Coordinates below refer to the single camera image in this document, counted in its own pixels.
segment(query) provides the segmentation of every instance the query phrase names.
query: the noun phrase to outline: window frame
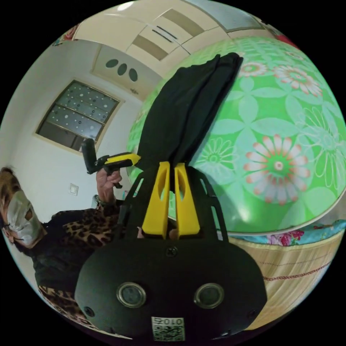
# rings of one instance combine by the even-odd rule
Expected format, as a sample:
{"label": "window frame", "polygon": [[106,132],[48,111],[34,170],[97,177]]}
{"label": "window frame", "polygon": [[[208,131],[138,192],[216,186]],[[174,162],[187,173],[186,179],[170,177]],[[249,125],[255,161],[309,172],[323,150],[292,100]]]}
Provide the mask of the window frame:
{"label": "window frame", "polygon": [[[95,150],[97,152],[99,146],[100,146],[100,143],[102,142],[102,139],[109,127],[109,125],[111,124],[112,120],[114,119],[115,115],[117,114],[117,112],[119,111],[119,109],[121,108],[121,106],[125,103],[125,100],[122,99],[121,97],[118,97],[114,94],[111,94],[109,92],[106,92],[105,90],[103,90],[102,88],[99,88],[97,86],[95,86],[94,84],[92,83],[89,83],[88,81],[85,81],[85,80],[81,80],[80,78],[72,78],[67,84],[66,86],[54,97],[54,100],[52,102],[50,102],[50,105],[46,108],[46,111],[44,112],[44,116],[42,117],[42,119],[40,120],[38,126],[36,126],[36,129],[35,129],[35,132],[33,133],[33,136],[36,137],[36,138],[39,138],[40,140],[43,140],[49,144],[52,144],[52,145],[55,145],[61,149],[64,149],[66,151],[69,151],[69,152],[72,152],[74,154],[77,154],[79,156],[82,156],[83,154],[80,152],[80,151],[77,151],[77,150],[74,150],[70,147],[67,147],[67,146],[64,146],[60,143],[57,143],[51,139],[48,139],[46,137],[43,137],[41,136],[38,132],[40,131],[41,127],[43,126],[43,124],[46,122],[46,119],[48,117],[48,114],[49,112],[52,110],[52,108],[57,104],[57,100],[64,94],[64,92],[66,91],[66,89],[74,82],[77,82],[77,83],[81,83],[81,84],[84,84],[85,86],[91,88],[91,89],[94,89],[108,97],[111,97],[112,99],[116,100],[118,102],[118,104],[115,106],[115,108],[110,112],[109,116],[108,116],[108,119],[107,121],[105,122],[102,130],[100,131],[100,133],[97,135],[97,138],[96,138],[96,145],[95,145]],[[65,131],[68,131],[70,133],[73,133],[74,135],[76,136],[79,136],[79,137],[83,137],[79,134],[76,134],[74,132],[71,132],[69,130],[66,130],[66,129],[63,129]]]}

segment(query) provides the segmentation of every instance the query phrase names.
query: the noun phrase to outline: white sheet mask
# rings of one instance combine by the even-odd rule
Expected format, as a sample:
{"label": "white sheet mask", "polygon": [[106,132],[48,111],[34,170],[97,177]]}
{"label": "white sheet mask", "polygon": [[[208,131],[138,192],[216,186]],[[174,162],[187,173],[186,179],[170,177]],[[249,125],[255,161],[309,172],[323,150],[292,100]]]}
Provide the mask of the white sheet mask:
{"label": "white sheet mask", "polygon": [[[32,217],[27,220],[25,216],[29,210],[32,211]],[[7,210],[7,221],[9,228],[18,234],[25,245],[32,244],[39,236],[41,223],[23,191],[13,195]]]}

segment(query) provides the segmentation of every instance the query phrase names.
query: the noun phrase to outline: black handle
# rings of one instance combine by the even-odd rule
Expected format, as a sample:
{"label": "black handle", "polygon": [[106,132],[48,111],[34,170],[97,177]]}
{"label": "black handle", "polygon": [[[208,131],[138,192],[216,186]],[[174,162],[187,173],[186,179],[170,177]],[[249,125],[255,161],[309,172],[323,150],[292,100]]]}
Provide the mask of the black handle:
{"label": "black handle", "polygon": [[95,167],[96,151],[95,151],[95,142],[91,138],[86,138],[81,145],[83,158],[88,174],[93,174],[97,170]]}

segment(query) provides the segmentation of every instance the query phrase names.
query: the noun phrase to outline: hair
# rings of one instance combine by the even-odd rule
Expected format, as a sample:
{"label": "hair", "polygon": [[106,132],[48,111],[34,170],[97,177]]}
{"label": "hair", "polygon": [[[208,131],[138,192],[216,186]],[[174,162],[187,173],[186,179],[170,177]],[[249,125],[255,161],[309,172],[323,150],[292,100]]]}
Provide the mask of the hair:
{"label": "hair", "polygon": [[4,209],[8,207],[12,195],[17,191],[20,191],[22,188],[11,167],[2,167],[0,169],[0,176],[2,173],[9,173],[11,175],[11,179],[9,181],[0,180],[0,201],[1,207]]}

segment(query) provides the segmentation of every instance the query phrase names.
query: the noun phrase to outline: black cloth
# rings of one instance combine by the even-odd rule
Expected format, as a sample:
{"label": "black cloth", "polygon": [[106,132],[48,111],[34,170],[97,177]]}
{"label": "black cloth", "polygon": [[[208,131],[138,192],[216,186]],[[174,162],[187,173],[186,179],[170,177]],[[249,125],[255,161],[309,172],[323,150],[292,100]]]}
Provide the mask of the black cloth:
{"label": "black cloth", "polygon": [[151,106],[138,147],[137,167],[169,161],[189,164],[232,88],[243,58],[219,54],[203,65],[182,67]]}
{"label": "black cloth", "polygon": [[63,226],[82,218],[83,211],[78,210],[58,215],[43,225],[47,234],[28,253],[34,263],[38,286],[75,291],[79,272],[93,250],[62,245],[60,241],[66,236]]}

